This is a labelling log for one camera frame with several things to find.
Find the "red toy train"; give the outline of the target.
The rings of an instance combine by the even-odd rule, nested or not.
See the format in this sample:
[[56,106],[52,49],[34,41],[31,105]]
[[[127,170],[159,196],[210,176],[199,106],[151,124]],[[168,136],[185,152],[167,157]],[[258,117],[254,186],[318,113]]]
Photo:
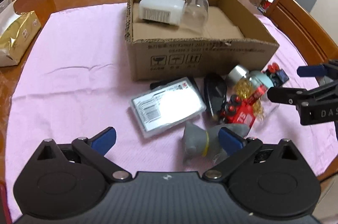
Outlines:
[[222,104],[219,119],[228,124],[245,124],[252,128],[256,120],[253,111],[255,102],[251,98],[242,99],[238,95],[231,95],[229,101]]

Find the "clear plastic refill case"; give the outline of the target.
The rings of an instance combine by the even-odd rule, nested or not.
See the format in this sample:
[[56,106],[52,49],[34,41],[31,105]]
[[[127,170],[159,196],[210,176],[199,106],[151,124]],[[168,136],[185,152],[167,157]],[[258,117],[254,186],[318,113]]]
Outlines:
[[187,77],[131,99],[131,108],[144,138],[164,133],[206,110],[199,90]]

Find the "black digital timer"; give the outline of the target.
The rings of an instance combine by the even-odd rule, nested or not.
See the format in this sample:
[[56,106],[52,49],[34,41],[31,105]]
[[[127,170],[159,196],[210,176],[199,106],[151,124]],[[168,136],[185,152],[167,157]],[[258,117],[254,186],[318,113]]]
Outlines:
[[[194,78],[191,77],[191,76],[188,76],[187,78],[190,81],[190,83],[193,85],[193,87],[196,90],[199,90]],[[162,81],[153,82],[153,83],[150,84],[150,90],[154,90],[155,88],[170,84],[170,83],[177,81],[177,80],[181,80],[181,78],[175,78],[175,79],[172,79],[172,80],[162,80]]]

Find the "dark blue toy train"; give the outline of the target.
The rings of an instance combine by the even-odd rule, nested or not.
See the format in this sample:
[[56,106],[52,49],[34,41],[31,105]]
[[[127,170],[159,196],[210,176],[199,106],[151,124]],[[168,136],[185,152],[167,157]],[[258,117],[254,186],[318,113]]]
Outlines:
[[286,82],[289,81],[288,75],[283,69],[279,67],[276,62],[269,64],[263,73],[267,75],[268,78],[270,78],[274,87],[282,87]]

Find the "wooden chair right side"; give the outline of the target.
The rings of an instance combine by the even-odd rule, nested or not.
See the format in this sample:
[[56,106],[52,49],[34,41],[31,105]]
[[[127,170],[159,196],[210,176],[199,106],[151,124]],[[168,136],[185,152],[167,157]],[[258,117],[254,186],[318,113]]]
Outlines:
[[295,0],[274,0],[265,16],[291,40],[307,64],[337,59],[337,44]]

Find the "mint green round object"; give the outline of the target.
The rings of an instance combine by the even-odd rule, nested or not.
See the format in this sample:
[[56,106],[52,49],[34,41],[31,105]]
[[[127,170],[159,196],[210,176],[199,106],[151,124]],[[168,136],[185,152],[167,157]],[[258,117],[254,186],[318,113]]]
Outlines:
[[253,79],[254,85],[260,86],[261,84],[265,85],[267,89],[274,87],[272,80],[263,72],[253,70],[249,73],[250,78]]

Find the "bottle of golden capsules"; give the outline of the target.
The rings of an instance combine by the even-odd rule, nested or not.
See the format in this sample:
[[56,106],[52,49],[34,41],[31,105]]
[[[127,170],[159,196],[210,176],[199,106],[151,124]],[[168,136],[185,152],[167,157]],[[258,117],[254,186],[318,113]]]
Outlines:
[[244,66],[236,65],[225,77],[225,82],[240,98],[251,98],[256,101],[253,104],[254,115],[256,119],[263,121],[278,109],[279,104],[272,103],[267,98],[269,89],[265,85],[254,85],[254,81],[249,75],[250,72]]

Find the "black glossy oval case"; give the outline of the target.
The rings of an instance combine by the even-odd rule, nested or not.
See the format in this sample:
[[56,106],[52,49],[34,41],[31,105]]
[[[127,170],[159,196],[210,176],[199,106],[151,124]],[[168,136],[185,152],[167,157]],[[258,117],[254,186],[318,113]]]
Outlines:
[[211,117],[219,120],[219,113],[223,103],[226,101],[228,87],[225,80],[217,73],[208,73],[203,81],[204,101],[206,111]]

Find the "pink tablecloth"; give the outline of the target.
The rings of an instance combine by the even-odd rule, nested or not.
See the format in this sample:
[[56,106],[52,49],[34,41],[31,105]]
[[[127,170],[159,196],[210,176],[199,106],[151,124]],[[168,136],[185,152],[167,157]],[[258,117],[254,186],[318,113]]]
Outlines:
[[70,143],[114,127],[117,142],[106,157],[129,172],[197,171],[213,163],[183,164],[183,125],[145,139],[130,109],[148,90],[131,80],[124,40],[124,3],[52,14],[35,42],[11,100],[5,169],[13,220],[21,216],[13,186],[39,144],[48,138]]

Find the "brown cardboard box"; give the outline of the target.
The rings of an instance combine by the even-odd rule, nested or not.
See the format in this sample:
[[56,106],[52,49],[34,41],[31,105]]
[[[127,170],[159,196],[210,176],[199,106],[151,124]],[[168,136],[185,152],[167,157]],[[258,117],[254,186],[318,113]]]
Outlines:
[[135,81],[224,75],[239,64],[262,70],[279,47],[248,0],[208,0],[209,18],[203,26],[144,21],[140,2],[127,1],[125,25]]

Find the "clear plastic jar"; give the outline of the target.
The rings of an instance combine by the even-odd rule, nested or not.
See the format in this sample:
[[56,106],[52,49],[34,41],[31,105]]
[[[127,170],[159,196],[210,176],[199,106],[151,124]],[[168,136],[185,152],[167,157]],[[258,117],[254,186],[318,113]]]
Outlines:
[[202,34],[208,19],[208,0],[185,0],[181,21],[184,29]]

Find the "gold foil bag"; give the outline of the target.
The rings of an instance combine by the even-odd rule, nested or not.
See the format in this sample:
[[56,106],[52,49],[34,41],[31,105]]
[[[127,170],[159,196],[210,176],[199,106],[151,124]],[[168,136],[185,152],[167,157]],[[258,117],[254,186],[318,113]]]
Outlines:
[[35,11],[16,18],[1,34],[1,67],[18,65],[40,29]]

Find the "white plastic box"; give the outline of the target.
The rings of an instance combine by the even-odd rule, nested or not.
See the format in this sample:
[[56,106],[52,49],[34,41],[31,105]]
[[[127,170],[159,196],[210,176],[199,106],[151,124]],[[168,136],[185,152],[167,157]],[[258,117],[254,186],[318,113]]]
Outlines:
[[141,0],[139,18],[179,26],[185,0]]

